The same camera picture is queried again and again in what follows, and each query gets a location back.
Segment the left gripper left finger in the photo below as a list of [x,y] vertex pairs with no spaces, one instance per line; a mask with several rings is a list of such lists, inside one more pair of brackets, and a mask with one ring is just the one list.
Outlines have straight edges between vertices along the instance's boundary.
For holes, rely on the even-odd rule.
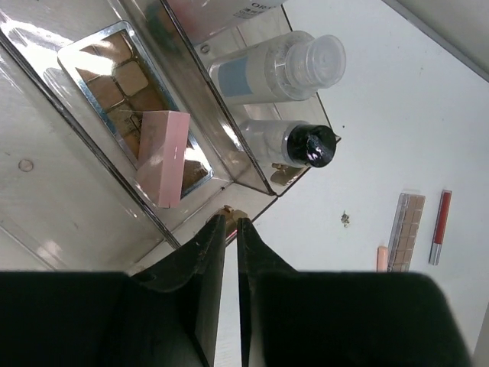
[[211,366],[225,218],[146,270],[4,271],[3,366]]

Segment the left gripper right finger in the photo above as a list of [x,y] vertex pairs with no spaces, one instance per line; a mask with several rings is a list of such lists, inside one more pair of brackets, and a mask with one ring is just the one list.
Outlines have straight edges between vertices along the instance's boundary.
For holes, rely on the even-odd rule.
[[444,294],[424,274],[298,271],[238,221],[244,366],[469,366]]

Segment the pink-brown eyeshadow palette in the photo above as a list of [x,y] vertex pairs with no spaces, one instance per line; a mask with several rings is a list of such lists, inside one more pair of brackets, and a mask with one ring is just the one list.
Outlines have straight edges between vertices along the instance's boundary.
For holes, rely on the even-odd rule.
[[388,244],[389,272],[407,272],[410,269],[425,199],[416,194],[399,195]]

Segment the small clear bottle black cap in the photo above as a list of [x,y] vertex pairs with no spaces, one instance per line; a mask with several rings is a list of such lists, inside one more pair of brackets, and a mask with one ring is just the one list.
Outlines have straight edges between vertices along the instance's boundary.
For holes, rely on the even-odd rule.
[[247,120],[240,131],[262,164],[321,168],[332,162],[337,148],[330,127],[305,121]]

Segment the clear ribbed bottle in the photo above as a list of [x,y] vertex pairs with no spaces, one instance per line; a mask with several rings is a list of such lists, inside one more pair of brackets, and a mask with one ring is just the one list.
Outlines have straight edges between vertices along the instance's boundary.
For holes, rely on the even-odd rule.
[[291,31],[217,58],[208,71],[226,103],[249,105],[307,100],[335,85],[345,68],[337,37]]

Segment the brown eyeshadow palette silver frame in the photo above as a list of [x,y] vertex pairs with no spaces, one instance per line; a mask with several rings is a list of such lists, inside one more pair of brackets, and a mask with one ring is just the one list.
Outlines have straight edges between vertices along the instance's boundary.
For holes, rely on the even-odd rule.
[[137,170],[144,113],[181,108],[133,26],[118,21],[61,48],[57,58]]

